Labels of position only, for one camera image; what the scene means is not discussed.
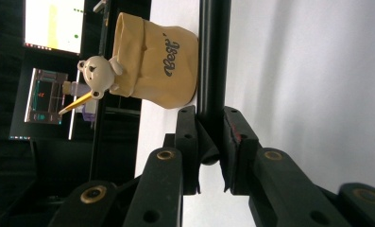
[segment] white backdrop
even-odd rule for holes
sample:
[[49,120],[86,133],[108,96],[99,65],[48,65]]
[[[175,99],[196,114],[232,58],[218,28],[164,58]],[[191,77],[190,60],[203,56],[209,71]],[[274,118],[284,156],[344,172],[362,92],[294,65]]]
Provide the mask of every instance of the white backdrop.
[[[158,25],[198,34],[198,15],[198,0],[152,1]],[[232,1],[226,105],[314,183],[375,186],[375,1]],[[136,175],[176,116],[143,102]],[[222,192],[219,165],[203,166],[200,181],[184,226],[254,225],[248,198]]]

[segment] metal rod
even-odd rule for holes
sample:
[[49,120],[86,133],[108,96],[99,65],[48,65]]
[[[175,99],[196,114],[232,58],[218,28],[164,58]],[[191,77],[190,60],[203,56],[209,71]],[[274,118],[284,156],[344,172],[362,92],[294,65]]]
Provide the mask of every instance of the metal rod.
[[228,63],[230,0],[201,0],[196,115],[221,148]]

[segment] illuminated screen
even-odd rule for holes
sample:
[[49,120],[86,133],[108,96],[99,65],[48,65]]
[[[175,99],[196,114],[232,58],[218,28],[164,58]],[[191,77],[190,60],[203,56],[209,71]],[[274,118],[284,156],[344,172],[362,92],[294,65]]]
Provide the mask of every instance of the illuminated screen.
[[68,79],[64,73],[33,69],[28,92],[25,122],[61,124],[58,112],[64,107],[61,85]]
[[26,0],[25,46],[80,54],[84,0]]

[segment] clamp jaw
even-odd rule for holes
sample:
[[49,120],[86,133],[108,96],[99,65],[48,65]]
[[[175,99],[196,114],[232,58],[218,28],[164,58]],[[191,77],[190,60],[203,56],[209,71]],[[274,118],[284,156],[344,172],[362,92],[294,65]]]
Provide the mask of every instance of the clamp jaw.
[[120,186],[92,181],[77,188],[50,226],[181,226],[182,197],[199,192],[200,164],[220,159],[225,191],[249,196],[257,226],[375,226],[375,188],[346,183],[338,193],[313,184],[290,156],[262,148],[241,113],[224,108],[223,147],[179,111],[175,134],[151,152],[143,174]]

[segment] screw hole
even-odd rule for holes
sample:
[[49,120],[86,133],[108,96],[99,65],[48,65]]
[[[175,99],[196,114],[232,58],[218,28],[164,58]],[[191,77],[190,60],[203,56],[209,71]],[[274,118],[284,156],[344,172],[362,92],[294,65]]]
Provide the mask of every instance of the screw hole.
[[161,160],[169,160],[172,159],[175,154],[172,151],[164,150],[157,154],[157,157]]
[[311,212],[311,219],[321,225],[329,225],[329,220],[319,211]]
[[144,221],[146,223],[155,223],[160,219],[161,215],[156,210],[149,210],[144,213]]

